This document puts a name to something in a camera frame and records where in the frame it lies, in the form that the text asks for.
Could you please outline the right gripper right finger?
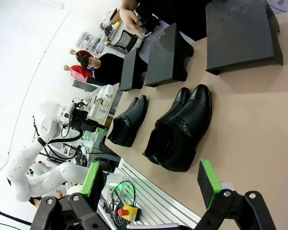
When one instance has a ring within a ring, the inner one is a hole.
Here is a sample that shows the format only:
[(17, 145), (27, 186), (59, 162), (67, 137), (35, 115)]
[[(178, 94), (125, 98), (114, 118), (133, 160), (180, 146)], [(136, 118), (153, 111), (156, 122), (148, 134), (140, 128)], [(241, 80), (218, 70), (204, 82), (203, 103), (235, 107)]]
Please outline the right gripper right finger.
[(240, 230), (276, 230), (261, 193), (240, 195), (232, 184), (219, 181), (209, 160), (200, 161), (197, 182), (206, 212), (194, 230), (219, 230), (225, 219), (233, 219)]

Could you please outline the person's right forearm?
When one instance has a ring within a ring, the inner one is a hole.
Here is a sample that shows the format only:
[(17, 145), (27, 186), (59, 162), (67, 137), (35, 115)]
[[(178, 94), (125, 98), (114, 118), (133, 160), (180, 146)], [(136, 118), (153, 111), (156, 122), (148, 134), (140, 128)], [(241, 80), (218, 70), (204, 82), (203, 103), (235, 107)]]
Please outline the person's right forearm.
[(137, 8), (138, 4), (138, 0), (121, 0), (120, 8), (124, 10), (134, 11)]

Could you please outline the man with glasses black top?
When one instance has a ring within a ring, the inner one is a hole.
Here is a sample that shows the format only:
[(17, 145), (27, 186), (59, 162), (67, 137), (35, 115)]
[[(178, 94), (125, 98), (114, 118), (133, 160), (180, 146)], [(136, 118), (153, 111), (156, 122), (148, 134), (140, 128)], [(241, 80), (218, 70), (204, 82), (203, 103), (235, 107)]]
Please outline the man with glasses black top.
[(115, 85), (121, 82), (124, 58), (111, 53), (101, 55), (99, 59), (83, 56), (80, 64), (85, 69), (93, 69), (93, 78), (103, 85)]

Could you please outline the black leather buckle shoe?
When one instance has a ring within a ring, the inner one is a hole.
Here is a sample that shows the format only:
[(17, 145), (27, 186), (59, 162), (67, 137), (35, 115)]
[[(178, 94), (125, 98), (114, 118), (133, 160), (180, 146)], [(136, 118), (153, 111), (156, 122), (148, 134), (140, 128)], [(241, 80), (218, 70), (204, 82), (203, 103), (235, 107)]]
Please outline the black leather buckle shoe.
[(127, 110), (113, 119), (112, 131), (108, 135), (113, 144), (131, 147), (142, 125), (148, 109), (145, 95), (135, 97)]
[(190, 98), (190, 95), (191, 92), (188, 88), (181, 88), (176, 95), (176, 98), (172, 103), (170, 109), (155, 122), (155, 127), (151, 132), (147, 147), (143, 153), (143, 155), (147, 157), (152, 163), (159, 165), (155, 155), (162, 139), (163, 125), (186, 104), (186, 102)]
[(137, 109), (138, 109), (138, 105), (137, 105), (137, 101), (139, 100), (138, 97), (134, 97), (133, 100), (131, 101), (129, 107), (119, 116), (115, 117), (113, 119), (114, 123), (118, 123), (118, 122), (131, 122), (134, 123), (139, 116), (137, 115)]
[(188, 171), (211, 117), (211, 93), (206, 85), (199, 84), (186, 104), (164, 123), (164, 137), (155, 154), (157, 162), (173, 172)]

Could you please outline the person in black t-shirt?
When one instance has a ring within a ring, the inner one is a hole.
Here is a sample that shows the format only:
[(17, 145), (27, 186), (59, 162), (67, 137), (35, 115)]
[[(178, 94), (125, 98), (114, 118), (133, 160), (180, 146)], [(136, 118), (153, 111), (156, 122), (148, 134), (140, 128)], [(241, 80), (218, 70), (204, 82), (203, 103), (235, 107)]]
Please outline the person in black t-shirt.
[(137, 0), (160, 20), (175, 23), (194, 41), (207, 36), (205, 8), (211, 0)]

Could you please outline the mannequin in red shirt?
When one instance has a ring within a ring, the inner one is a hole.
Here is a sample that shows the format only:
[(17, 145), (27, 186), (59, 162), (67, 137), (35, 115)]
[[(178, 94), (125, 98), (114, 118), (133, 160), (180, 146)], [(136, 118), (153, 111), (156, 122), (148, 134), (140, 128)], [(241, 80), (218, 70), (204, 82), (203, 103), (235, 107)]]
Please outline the mannequin in red shirt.
[(65, 71), (69, 71), (70, 74), (77, 80), (82, 82), (89, 82), (93, 78), (93, 72), (89, 69), (85, 69), (79, 65), (68, 66), (65, 65), (63, 67)]

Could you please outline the clear plastic storage drawers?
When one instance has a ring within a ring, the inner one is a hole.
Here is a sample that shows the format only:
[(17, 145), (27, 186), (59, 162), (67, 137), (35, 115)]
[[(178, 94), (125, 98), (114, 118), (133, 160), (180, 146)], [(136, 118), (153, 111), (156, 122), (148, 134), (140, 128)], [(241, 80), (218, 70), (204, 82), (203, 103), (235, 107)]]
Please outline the clear plastic storage drawers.
[(76, 41), (76, 47), (93, 55), (99, 55), (104, 49), (105, 40), (105, 35), (95, 36), (88, 32), (82, 32)]

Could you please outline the aluminium profile frame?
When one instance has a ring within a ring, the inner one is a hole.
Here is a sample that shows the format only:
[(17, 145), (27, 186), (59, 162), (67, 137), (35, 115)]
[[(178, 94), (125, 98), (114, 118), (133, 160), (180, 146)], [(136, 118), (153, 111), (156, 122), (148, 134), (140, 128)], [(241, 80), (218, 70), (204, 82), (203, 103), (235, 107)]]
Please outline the aluminium profile frame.
[[(120, 160), (114, 173), (126, 176), (129, 181), (122, 198), (107, 201), (101, 196), (98, 203), (98, 211), (112, 230), (119, 228), (123, 223), (147, 226), (177, 223), (193, 229), (200, 221), (201, 218), (197, 214), (158, 188), (125, 160)], [(138, 221), (124, 220), (115, 213), (124, 204), (141, 209)]]

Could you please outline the black light stand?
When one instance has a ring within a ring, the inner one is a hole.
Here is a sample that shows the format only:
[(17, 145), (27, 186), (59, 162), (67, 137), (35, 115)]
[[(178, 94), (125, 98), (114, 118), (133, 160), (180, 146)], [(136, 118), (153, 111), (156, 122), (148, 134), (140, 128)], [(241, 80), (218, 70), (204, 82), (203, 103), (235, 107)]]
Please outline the black light stand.
[(39, 132), (38, 132), (38, 128), (37, 128), (37, 125), (36, 125), (35, 116), (33, 115), (32, 118), (33, 118), (33, 127), (34, 127), (34, 130), (35, 130), (34, 136), (33, 136), (33, 140), (35, 140), (36, 138), (39, 137)]

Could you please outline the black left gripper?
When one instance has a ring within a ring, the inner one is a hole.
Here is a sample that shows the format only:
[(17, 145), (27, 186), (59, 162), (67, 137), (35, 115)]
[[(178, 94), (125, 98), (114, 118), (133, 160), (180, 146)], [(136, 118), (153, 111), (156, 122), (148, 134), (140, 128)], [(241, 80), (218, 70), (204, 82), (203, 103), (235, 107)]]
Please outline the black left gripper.
[(72, 112), (72, 128), (82, 130), (83, 132), (95, 132), (98, 122), (87, 119), (88, 112), (74, 109)]

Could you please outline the black shoe stand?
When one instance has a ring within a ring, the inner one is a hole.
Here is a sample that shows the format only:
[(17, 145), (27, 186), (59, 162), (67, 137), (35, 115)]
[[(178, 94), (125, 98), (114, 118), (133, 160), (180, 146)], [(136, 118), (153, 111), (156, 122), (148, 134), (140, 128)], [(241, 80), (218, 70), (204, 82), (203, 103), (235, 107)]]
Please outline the black shoe stand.
[(146, 86), (186, 81), (185, 61), (194, 48), (180, 34), (176, 23), (156, 34), (150, 43)]
[(280, 26), (266, 0), (214, 0), (205, 12), (207, 72), (283, 64)]
[(129, 52), (124, 57), (120, 91), (126, 92), (133, 89), (141, 89), (146, 72), (147, 63), (139, 56), (138, 49), (136, 48)]

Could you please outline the cluttered wooden desk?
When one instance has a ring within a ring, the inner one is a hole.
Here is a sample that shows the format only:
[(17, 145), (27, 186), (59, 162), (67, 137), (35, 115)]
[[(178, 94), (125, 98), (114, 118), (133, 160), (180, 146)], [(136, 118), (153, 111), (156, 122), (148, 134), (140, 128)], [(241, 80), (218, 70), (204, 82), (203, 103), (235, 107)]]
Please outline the cluttered wooden desk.
[(119, 86), (119, 83), (112, 86), (102, 86), (84, 98), (84, 100), (88, 102), (88, 104), (84, 106), (84, 110), (88, 112), (88, 120), (96, 121), (100, 125), (108, 127), (106, 124), (107, 119)]

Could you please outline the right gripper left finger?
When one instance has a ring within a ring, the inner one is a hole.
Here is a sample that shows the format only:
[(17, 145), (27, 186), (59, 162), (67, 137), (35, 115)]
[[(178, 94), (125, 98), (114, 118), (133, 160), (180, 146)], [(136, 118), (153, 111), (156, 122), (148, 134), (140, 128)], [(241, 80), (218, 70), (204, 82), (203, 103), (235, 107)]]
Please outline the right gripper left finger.
[(80, 192), (41, 199), (30, 230), (106, 230), (106, 222), (96, 212), (103, 187), (102, 169), (94, 162)]

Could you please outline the yellow emergency stop box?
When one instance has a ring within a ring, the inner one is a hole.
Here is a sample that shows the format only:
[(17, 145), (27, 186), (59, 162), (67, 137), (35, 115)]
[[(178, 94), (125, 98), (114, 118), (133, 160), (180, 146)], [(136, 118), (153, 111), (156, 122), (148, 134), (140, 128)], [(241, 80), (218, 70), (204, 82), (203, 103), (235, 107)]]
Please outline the yellow emergency stop box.
[(118, 209), (118, 215), (130, 222), (138, 221), (140, 213), (140, 208), (127, 204), (124, 204), (122, 208)]

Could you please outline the black mesh office chair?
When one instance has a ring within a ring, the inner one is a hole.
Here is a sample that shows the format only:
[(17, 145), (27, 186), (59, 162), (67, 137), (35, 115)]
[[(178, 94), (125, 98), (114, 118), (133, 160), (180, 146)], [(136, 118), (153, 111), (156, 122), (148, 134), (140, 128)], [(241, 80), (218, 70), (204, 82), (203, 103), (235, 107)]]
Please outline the black mesh office chair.
[(143, 37), (131, 34), (126, 30), (122, 31), (121, 37), (114, 47), (120, 48), (125, 52), (131, 52), (134, 49), (141, 49), (143, 43)]

